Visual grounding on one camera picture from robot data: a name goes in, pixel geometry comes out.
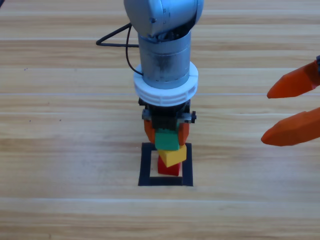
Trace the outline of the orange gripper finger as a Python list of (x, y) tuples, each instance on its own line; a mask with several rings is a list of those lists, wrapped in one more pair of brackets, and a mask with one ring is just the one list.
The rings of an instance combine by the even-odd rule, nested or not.
[(283, 75), (268, 91), (269, 99), (293, 98), (314, 90), (320, 85), (320, 66), (314, 60)]
[(266, 145), (284, 147), (320, 137), (320, 109), (303, 111), (277, 122), (261, 138)]
[(153, 128), (152, 122), (150, 120), (144, 120), (144, 131), (148, 137), (148, 140), (152, 144), (155, 144), (156, 130)]
[(189, 123), (179, 123), (177, 124), (177, 136), (179, 145), (185, 145), (187, 138), (190, 133)]

